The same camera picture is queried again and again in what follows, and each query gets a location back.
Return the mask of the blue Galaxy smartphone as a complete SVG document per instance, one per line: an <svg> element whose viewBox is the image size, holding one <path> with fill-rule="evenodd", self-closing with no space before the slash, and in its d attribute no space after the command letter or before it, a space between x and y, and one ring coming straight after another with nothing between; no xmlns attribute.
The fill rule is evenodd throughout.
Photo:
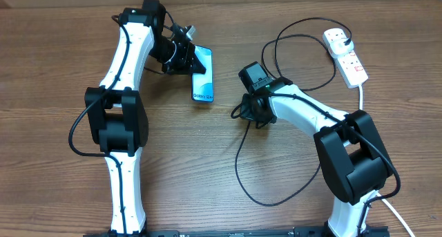
<svg viewBox="0 0 442 237"><path fill-rule="evenodd" d="M214 101L213 89L213 54L212 50L203 46L195 47L195 54L200 63L206 68L204 74L192 75L192 99L198 102Z"/></svg>

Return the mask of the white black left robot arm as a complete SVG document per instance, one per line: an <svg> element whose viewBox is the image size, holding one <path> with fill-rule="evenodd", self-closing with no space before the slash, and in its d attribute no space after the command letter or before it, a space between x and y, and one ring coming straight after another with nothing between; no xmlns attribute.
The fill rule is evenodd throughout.
<svg viewBox="0 0 442 237"><path fill-rule="evenodd" d="M142 204L140 163L148 141L148 117L140 95L142 73L149 57L162 65L163 75L190 75L191 98L214 101L213 53L193 43L195 26L173 23L170 37L162 34L170 14L158 0L144 0L141 8L125 8L112 18L119 26L119 42L110 68L97 87L86 89L86 108L74 121L68 144L77 154L73 136L88 118L97 157L104 158L111 183L113 217L105 236L147 236Z"/></svg>

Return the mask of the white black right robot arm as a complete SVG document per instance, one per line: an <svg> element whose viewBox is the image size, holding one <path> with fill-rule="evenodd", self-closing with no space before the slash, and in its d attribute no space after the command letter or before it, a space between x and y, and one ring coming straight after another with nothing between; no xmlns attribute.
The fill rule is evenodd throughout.
<svg viewBox="0 0 442 237"><path fill-rule="evenodd" d="M378 191L393 176L395 196L401 188L398 171L368 113L346 113L328 107L301 91L286 77L273 78L258 63L245 66L238 77L246 88L231 113L260 129L278 119L291 122L314 139L320 168L334 195L331 216L322 226L294 227L292 236L389 236L387 227L365 221Z"/></svg>

